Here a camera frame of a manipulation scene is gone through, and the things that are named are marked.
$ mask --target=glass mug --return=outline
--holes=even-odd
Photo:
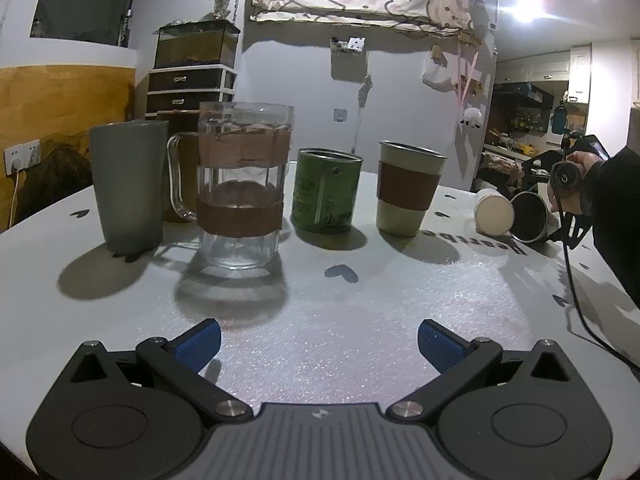
[[[293,107],[264,103],[200,103],[198,132],[167,143],[171,203],[197,222],[200,253],[211,265],[251,269],[278,253],[284,177]],[[178,142],[198,137],[196,211],[182,201]]]

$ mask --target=vase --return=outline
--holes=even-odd
[[[216,20],[226,20],[229,15],[229,1],[231,0],[213,0],[213,17]]]

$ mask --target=person's hand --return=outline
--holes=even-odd
[[[571,155],[567,156],[566,160],[570,160],[580,165],[580,173],[584,178],[591,167],[596,162],[600,161],[601,158],[594,153],[573,152]],[[551,182],[546,186],[546,195],[549,198],[549,202],[551,202],[551,212],[555,213],[558,211],[558,204],[556,203],[556,196]],[[569,212],[574,215],[582,214],[582,208],[580,207],[580,189],[562,199],[562,211]]]

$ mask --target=black sleeve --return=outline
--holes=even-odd
[[[640,155],[628,148],[584,177],[582,210],[595,246],[640,308]]]

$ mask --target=plush toy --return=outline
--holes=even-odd
[[[462,120],[460,124],[464,124],[465,126],[471,126],[476,128],[481,128],[482,123],[482,112],[479,108],[469,107],[465,110],[465,113],[462,115]]]

